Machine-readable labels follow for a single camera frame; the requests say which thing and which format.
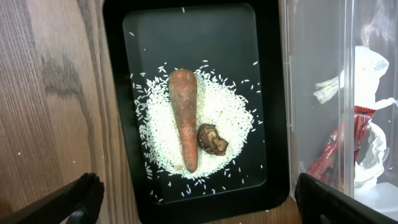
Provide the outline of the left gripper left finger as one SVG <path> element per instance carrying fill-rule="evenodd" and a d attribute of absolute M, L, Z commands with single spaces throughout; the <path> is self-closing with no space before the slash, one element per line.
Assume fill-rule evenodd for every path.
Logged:
<path fill-rule="evenodd" d="M 1 224 L 95 224 L 104 199 L 104 183 L 95 173 L 85 173 L 44 198 L 1 219 Z"/>

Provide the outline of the carrot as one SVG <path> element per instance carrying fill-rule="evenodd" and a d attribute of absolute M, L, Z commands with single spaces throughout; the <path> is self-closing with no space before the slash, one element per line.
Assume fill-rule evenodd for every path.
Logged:
<path fill-rule="evenodd" d="M 169 95 L 174 112 L 185 168 L 198 167 L 197 79 L 191 70 L 174 70 L 169 76 Z"/>

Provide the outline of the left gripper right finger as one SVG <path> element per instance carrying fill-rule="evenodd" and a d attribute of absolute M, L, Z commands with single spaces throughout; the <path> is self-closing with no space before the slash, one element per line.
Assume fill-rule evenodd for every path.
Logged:
<path fill-rule="evenodd" d="M 397 224 L 306 173 L 299 175 L 294 197 L 302 223 Z"/>

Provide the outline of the black plastic tray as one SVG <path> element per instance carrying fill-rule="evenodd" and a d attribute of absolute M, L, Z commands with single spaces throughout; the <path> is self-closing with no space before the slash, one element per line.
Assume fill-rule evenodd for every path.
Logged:
<path fill-rule="evenodd" d="M 140 221 L 201 223 L 281 205 L 290 187 L 277 1 L 106 1 L 103 17 Z M 147 178 L 132 86 L 162 63 L 194 70 L 204 60 L 243 83 L 238 94 L 258 121 L 236 159 L 241 170 L 217 172 L 207 189 L 186 194 L 187 179 Z"/>

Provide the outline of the white rice pile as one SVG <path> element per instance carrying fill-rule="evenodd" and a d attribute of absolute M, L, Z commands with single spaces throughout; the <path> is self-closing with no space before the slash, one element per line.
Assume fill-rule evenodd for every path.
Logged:
<path fill-rule="evenodd" d="M 217 73 L 207 60 L 194 71 L 197 130 L 203 123 L 214 124 L 229 145 L 224 156 L 216 156 L 206 153 L 197 141 L 198 167 L 189 173 L 170 101 L 171 71 L 171 64 L 164 63 L 130 74 L 149 198 L 176 202 L 263 184 L 267 174 L 259 85 Z"/>

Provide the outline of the clear plastic bin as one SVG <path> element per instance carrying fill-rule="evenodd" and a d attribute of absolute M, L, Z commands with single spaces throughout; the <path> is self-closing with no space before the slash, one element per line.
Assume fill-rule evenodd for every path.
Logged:
<path fill-rule="evenodd" d="M 397 104 L 373 116 L 372 122 L 386 134 L 387 150 L 384 172 L 376 185 L 367 189 L 354 188 L 353 116 L 357 45 L 369 47 L 389 61 L 376 100 L 397 100 L 397 1 L 280 0 L 279 14 L 291 191 L 295 191 L 299 175 L 308 174 L 335 126 L 344 123 L 339 168 L 345 174 L 343 194 L 396 220 Z"/>

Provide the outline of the brown food scrap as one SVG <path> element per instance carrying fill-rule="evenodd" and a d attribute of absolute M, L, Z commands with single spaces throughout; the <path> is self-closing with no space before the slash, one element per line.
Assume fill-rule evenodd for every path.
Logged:
<path fill-rule="evenodd" d="M 208 154 L 224 156 L 228 141 L 223 139 L 214 124 L 203 123 L 197 131 L 198 145 Z"/>

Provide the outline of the red snack wrapper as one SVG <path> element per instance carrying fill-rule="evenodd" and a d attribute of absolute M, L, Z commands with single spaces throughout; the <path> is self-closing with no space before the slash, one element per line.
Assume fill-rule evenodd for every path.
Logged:
<path fill-rule="evenodd" d="M 361 106 L 354 107 L 354 161 L 356 162 L 366 128 L 376 110 Z M 309 167 L 307 173 L 312 177 L 345 192 L 344 172 L 340 168 L 340 150 L 343 146 L 344 129 L 336 127 L 327 139 L 322 154 Z"/>

